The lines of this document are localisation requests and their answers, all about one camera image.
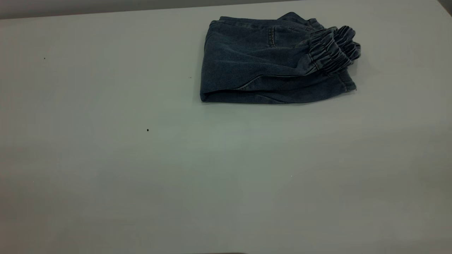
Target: denim pants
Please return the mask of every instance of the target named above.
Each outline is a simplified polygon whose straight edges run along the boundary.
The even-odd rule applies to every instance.
[[[204,44],[201,100],[307,103],[355,90],[347,72],[360,56],[354,35],[293,12],[277,20],[221,17]]]

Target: white table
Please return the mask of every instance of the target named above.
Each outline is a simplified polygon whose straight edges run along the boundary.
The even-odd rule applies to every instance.
[[[289,11],[357,31],[358,90],[202,104],[210,21]],[[451,48],[435,0],[0,20],[0,253],[451,253]]]

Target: blue denim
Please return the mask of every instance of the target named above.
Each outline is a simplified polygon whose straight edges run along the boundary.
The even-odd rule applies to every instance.
[[[201,100],[306,103],[355,90],[347,72],[360,56],[354,35],[293,12],[277,20],[221,17],[206,36]]]

